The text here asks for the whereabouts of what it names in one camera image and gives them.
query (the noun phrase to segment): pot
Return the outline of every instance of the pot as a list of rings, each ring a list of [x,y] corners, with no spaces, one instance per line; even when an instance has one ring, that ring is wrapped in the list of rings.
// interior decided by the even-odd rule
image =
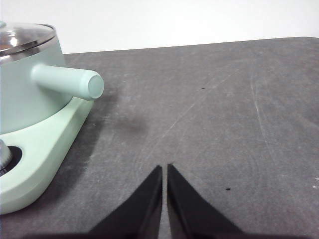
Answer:
[[[72,97],[100,97],[104,82],[91,70],[67,68],[55,28],[45,24],[0,24],[0,133],[36,124]]]

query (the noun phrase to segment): scratch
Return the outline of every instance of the scratch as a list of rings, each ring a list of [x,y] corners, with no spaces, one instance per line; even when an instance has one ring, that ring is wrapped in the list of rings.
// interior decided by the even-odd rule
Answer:
[[[239,70],[241,69],[237,69],[236,71],[234,71],[233,73],[231,73],[230,75],[228,75],[224,80],[222,80],[221,82],[218,82],[216,85],[212,86],[211,88],[208,88],[209,91],[207,91],[207,93],[202,96],[201,98],[199,98],[197,101],[195,101],[195,103],[193,103],[188,109],[186,109],[182,114],[179,115],[179,117],[175,120],[175,122],[168,128],[168,130],[165,131],[165,133],[162,135],[162,137],[158,140],[158,142],[154,145],[153,149],[151,150],[151,152],[148,154],[148,156],[146,157],[146,160],[149,159],[149,157],[153,154],[154,150],[157,148],[157,146],[161,143],[161,141],[163,140],[163,138],[165,138],[165,136],[171,131],[172,128],[174,128],[174,126],[199,102],[202,102],[203,100],[205,100],[207,98],[207,96],[214,90],[216,89],[218,86],[220,86],[222,83],[224,83],[225,81],[227,81],[232,75],[234,75],[235,73],[237,73]]]
[[[262,136],[263,136],[263,138],[264,138],[266,147],[267,147],[267,149],[268,149],[268,151],[269,151],[271,160],[272,160],[273,162],[275,162],[275,161],[274,161],[273,154],[272,154],[272,151],[271,151],[270,146],[269,146],[269,143],[268,143],[268,141],[267,141],[265,129],[264,129],[263,124],[262,124],[262,121],[261,121],[260,112],[259,112],[259,107],[258,107],[258,103],[257,103],[257,97],[256,97],[256,95],[255,95],[255,93],[254,93],[254,87],[253,87],[253,71],[252,71],[251,77],[250,77],[250,87],[251,87],[251,93],[252,93],[252,96],[253,96],[253,101],[254,101],[254,104],[255,104],[256,112],[257,112],[257,118],[258,118],[258,123],[259,123],[260,131],[261,131],[261,134],[262,134]]]

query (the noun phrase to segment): pot handle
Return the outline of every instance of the pot handle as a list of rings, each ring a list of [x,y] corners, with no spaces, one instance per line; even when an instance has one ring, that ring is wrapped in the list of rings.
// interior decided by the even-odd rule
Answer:
[[[33,80],[41,87],[82,98],[99,98],[104,81],[95,71],[38,65],[32,70]]]

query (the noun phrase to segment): lid rim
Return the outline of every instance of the lid rim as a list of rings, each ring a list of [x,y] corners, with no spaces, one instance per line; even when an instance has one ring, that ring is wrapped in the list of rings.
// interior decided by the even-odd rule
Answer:
[[[50,27],[52,29],[52,31],[49,34],[47,34],[47,35],[45,35],[43,37],[40,37],[40,38],[38,38],[38,39],[36,39],[34,41],[27,42],[27,43],[24,43],[22,45],[14,46],[14,47],[7,48],[7,49],[0,49],[0,56],[1,57],[2,56],[8,56],[8,55],[11,55],[11,54],[14,54],[14,53],[25,51],[27,49],[30,49],[30,48],[39,46],[41,44],[44,44],[44,43],[48,42],[49,40],[51,40],[52,38],[54,38],[56,36],[56,31],[55,31],[55,27],[54,26],[48,25],[48,24],[37,24],[37,25]]]

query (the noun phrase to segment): mint green stove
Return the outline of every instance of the mint green stove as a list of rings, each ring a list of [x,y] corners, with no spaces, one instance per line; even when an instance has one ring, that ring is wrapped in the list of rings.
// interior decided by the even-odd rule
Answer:
[[[0,213],[7,214],[50,184],[104,81],[66,68],[54,27],[1,22],[0,29]]]

